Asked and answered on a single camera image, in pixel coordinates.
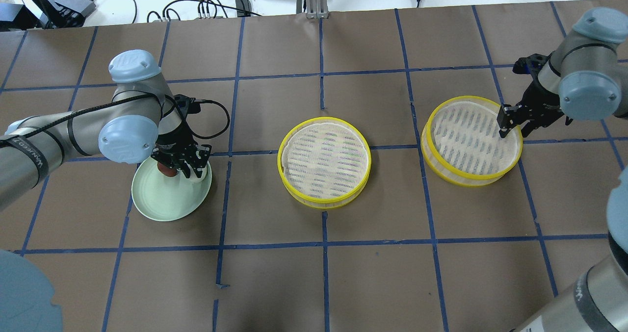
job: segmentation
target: round plate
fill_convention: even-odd
[[[207,175],[194,183],[181,173],[169,178],[157,169],[157,161],[148,158],[135,172],[131,185],[133,203],[146,218],[169,222],[192,213],[205,200],[211,185],[211,167]]]

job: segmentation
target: black device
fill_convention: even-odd
[[[92,13],[96,6],[90,6],[86,0],[32,0],[40,8],[43,15],[43,28],[63,28],[66,26],[83,26],[85,17]]]
[[[0,3],[0,32],[26,30],[39,26],[39,20],[24,5]]]
[[[238,9],[238,17],[251,16],[251,2],[249,0],[235,0],[235,7]]]

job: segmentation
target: blue tape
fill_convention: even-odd
[[[534,222],[534,226],[536,227],[536,235],[541,245],[541,252],[543,253],[543,260],[545,261],[545,268],[547,269],[547,272],[548,272],[549,284],[551,285],[551,290],[554,296],[558,296],[558,288],[556,288],[556,281],[554,280],[554,271],[551,268],[550,256],[548,255],[547,247],[545,247],[545,239],[543,238],[543,231],[541,230],[541,225],[539,224],[537,220],[536,206],[534,205],[534,200],[532,199],[532,192],[530,191],[530,185],[527,182],[527,176],[525,175],[523,162],[519,160],[518,165],[519,165],[519,170],[521,172],[523,185],[525,187],[525,195],[527,196],[527,201],[530,205],[530,211],[532,213],[532,220]]]
[[[406,82],[408,84],[408,97],[410,98],[410,111],[412,113],[412,120],[415,129],[415,138],[417,144],[421,144],[421,136],[417,127],[417,111],[415,110],[415,97],[412,91],[412,82],[410,80],[410,69],[408,68],[408,54],[406,53],[406,42],[403,37],[403,29],[401,28],[401,20],[399,19],[399,10],[394,9],[395,18],[397,19],[397,29],[399,30],[399,39],[401,41],[401,51],[403,53],[403,62],[406,69]],[[423,155],[421,147],[417,147],[419,153],[419,164],[421,166],[421,180],[423,183],[423,192],[425,195],[425,206],[428,213],[428,222],[430,223],[430,241],[432,245],[432,252],[434,257],[434,269],[436,271],[436,281],[438,287],[438,299],[440,301],[440,312],[443,318],[443,328],[445,332],[449,332],[449,323],[447,322],[447,310],[445,306],[445,294],[443,291],[443,279],[440,274],[440,262],[438,260],[438,242],[436,237],[436,231],[434,229],[434,218],[431,211],[430,202],[430,189],[428,188],[427,177],[425,175],[425,166],[423,162]]]
[[[72,99],[70,100],[70,105],[68,106],[68,111],[72,110],[72,106],[74,106],[74,100],[76,100],[77,93],[79,92],[80,82],[83,80],[83,75],[85,74],[85,68],[87,68],[87,62],[89,61],[89,56],[92,54],[92,48],[94,47],[94,42],[96,41],[96,34],[98,33],[98,26],[94,27],[94,33],[92,34],[92,41],[89,42],[89,48],[87,48],[87,53],[85,54],[85,60],[83,60],[83,66],[81,66],[80,74],[77,79],[77,86],[74,88],[74,93],[72,93]]]
[[[227,179],[225,180],[225,198],[222,203],[222,222],[220,222],[220,250],[218,250],[218,264],[216,265],[216,285],[220,289],[229,287],[222,283],[222,257],[224,254],[225,232],[227,229],[227,207],[229,205],[229,181],[231,178],[231,161],[227,163]]]
[[[166,32],[163,35],[163,44],[161,44],[161,53],[159,54],[159,66],[163,63],[163,56],[166,54],[166,43],[168,42],[168,34],[170,33],[170,21],[166,23]]]
[[[20,256],[24,256],[26,253],[26,247],[28,246],[29,240],[31,240],[31,234],[33,233],[33,228],[35,226],[35,221],[37,220],[37,215],[39,214],[39,209],[41,207],[41,201],[43,200],[43,195],[46,192],[46,188],[48,187],[48,181],[50,180],[50,176],[47,176],[41,185],[40,195],[37,199],[37,205],[35,205],[35,210],[33,211],[33,218],[31,218],[31,223],[28,225],[28,230],[26,231],[26,237],[24,238],[24,243],[22,245],[22,251],[20,252]]]
[[[551,6],[552,12],[554,12],[554,17],[556,18],[556,22],[558,23],[560,32],[563,34],[563,37],[567,37],[567,33],[565,32],[565,27],[563,26],[563,22],[560,21],[560,17],[558,16],[558,10],[556,10],[556,5],[554,5],[554,1],[550,1],[549,5]]]
[[[323,68],[323,20],[318,20],[318,52],[320,53],[320,109],[325,109],[325,69]]]
[[[6,86],[7,81],[9,80],[9,76],[13,71],[13,67],[15,66],[15,62],[18,61],[18,55],[20,55],[20,51],[22,50],[22,46],[24,45],[24,41],[26,39],[26,35],[28,31],[24,31],[22,35],[22,40],[20,40],[20,44],[18,45],[17,50],[15,50],[15,55],[13,56],[13,60],[11,60],[11,65],[9,65],[9,69],[6,71],[6,76],[4,77],[4,81],[2,81],[2,86],[0,86],[0,90],[4,91],[4,87]]]
[[[216,332],[218,326],[218,299],[213,301],[213,312],[211,314],[211,332]]]
[[[242,59],[242,41],[244,40],[244,22],[242,17],[240,22],[240,38],[237,45],[237,59],[235,61],[235,78],[234,78],[234,99],[231,104],[231,128],[229,129],[229,154],[234,150],[234,129],[236,128],[236,106],[237,106],[237,90],[240,84],[240,60]]]
[[[105,316],[103,318],[103,329],[101,329],[101,332],[107,331],[107,324],[109,322],[109,312],[111,310],[111,301],[114,298],[114,289],[116,289],[117,272],[118,272],[118,269],[120,268],[120,259],[122,258],[124,238],[126,238],[126,230],[128,226],[129,226],[129,218],[125,216],[124,225],[122,227],[122,234],[120,235],[120,243],[118,244],[118,249],[117,249],[117,254],[116,254],[116,264],[114,265],[114,273],[111,277],[111,285],[109,286],[109,294],[107,296],[107,305],[105,306]]]

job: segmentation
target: mesh liner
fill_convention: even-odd
[[[299,129],[287,142],[281,165],[300,193],[322,200],[350,193],[365,178],[368,153],[345,126],[321,122]]]
[[[438,153],[465,173],[490,175],[511,166],[518,139],[511,132],[499,136],[497,114],[477,102],[453,102],[432,120],[431,136]]]

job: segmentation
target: gray robot arm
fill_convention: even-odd
[[[109,65],[111,104],[29,117],[0,136],[0,211],[70,158],[103,154],[138,163],[153,156],[186,178],[200,178],[209,151],[198,147],[161,68],[146,51],[127,51]],[[180,96],[184,103],[190,98]]]
[[[535,54],[519,59],[513,72],[532,75],[532,83],[521,102],[500,110],[502,137],[526,122],[522,134],[527,137],[563,115],[566,125],[573,119],[628,118],[628,68],[617,64],[617,47],[626,37],[628,17],[597,7],[579,19],[549,57]]]

